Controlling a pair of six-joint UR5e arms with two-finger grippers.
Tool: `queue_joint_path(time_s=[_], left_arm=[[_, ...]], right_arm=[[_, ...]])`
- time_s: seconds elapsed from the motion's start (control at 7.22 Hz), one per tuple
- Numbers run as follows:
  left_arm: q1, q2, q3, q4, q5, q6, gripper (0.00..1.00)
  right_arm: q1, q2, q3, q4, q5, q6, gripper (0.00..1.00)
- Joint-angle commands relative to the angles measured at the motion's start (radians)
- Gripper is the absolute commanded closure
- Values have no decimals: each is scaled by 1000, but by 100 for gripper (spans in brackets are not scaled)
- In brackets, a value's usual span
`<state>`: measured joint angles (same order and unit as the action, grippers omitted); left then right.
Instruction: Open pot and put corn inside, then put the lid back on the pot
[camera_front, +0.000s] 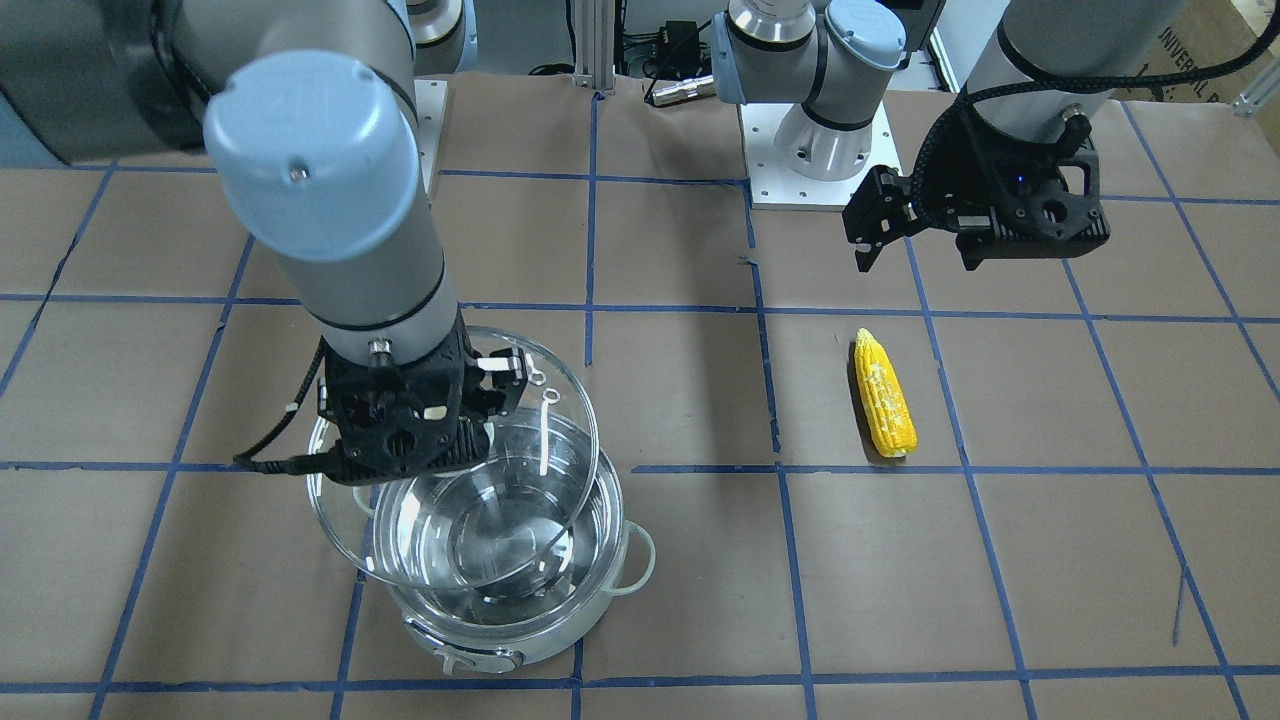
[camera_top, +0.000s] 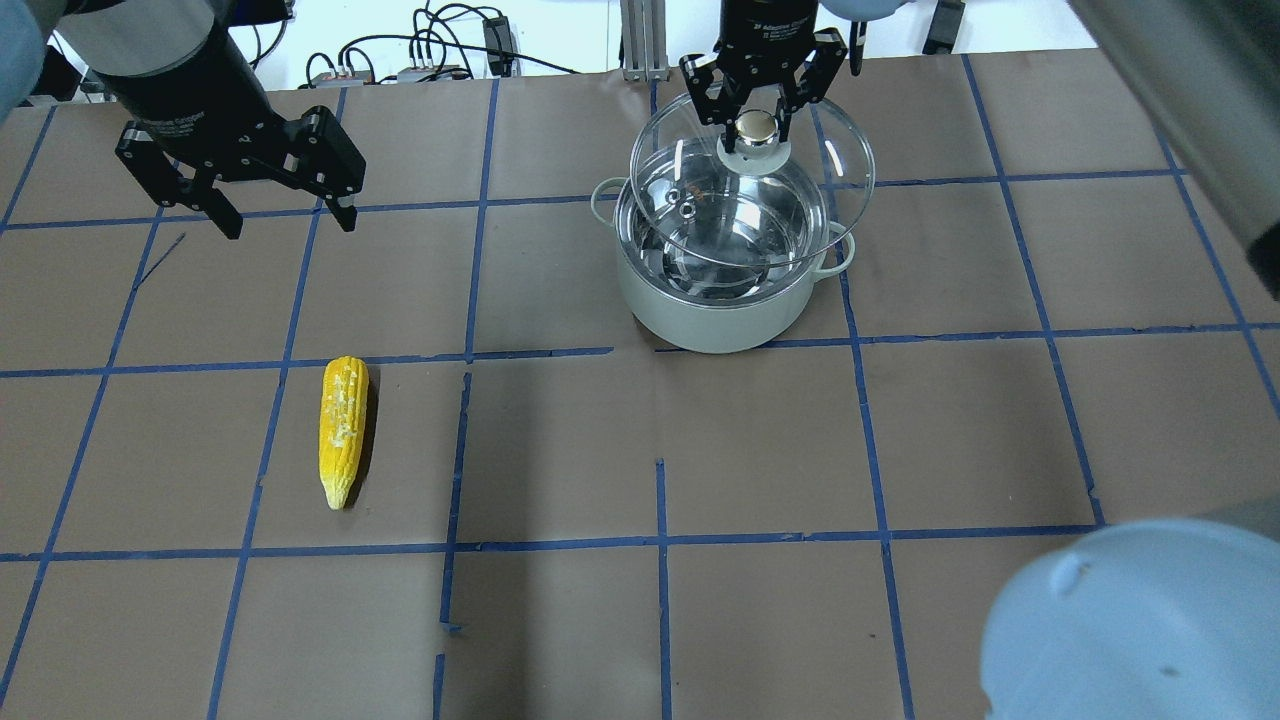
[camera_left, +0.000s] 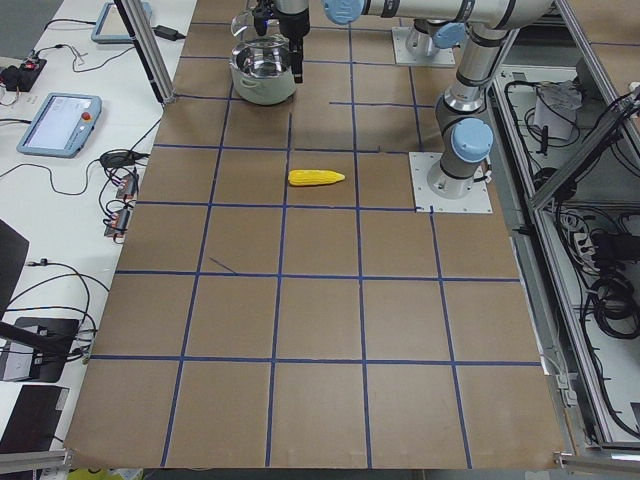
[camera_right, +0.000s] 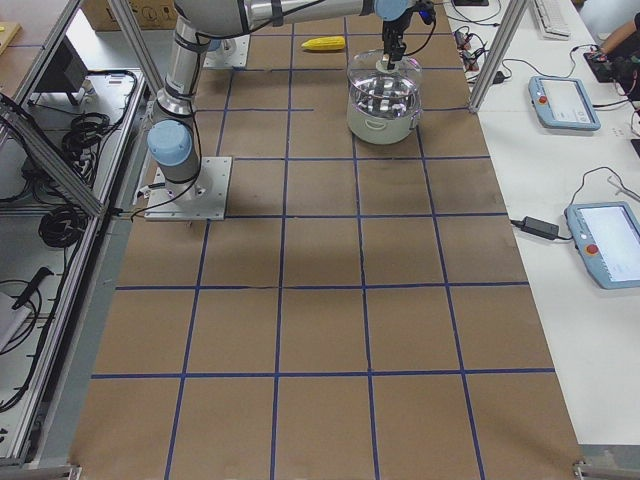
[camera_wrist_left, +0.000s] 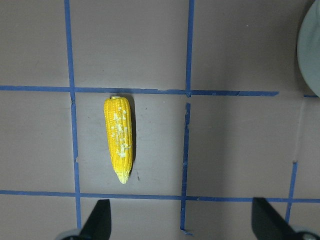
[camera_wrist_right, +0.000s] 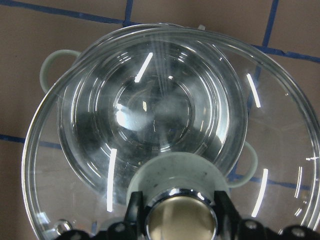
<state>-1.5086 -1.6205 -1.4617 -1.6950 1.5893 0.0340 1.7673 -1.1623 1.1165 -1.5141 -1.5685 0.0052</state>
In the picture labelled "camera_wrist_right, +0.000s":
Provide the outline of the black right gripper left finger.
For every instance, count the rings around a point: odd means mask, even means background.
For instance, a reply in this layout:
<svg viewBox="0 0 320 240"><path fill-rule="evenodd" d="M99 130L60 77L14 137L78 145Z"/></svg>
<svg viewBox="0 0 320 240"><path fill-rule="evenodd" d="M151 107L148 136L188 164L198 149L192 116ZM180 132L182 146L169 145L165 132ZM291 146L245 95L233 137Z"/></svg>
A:
<svg viewBox="0 0 320 240"><path fill-rule="evenodd" d="M124 217L124 239L139 240L145 232L145 207L142 191L133 191Z"/></svg>

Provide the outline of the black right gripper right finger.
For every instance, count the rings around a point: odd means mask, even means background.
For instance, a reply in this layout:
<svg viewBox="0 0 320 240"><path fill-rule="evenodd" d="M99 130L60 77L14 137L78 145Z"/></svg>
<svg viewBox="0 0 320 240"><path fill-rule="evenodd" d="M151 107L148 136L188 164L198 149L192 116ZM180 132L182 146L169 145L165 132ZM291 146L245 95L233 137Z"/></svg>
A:
<svg viewBox="0 0 320 240"><path fill-rule="evenodd" d="M242 218L225 191L214 192L213 210L217 219L217 235L222 240L235 240Z"/></svg>

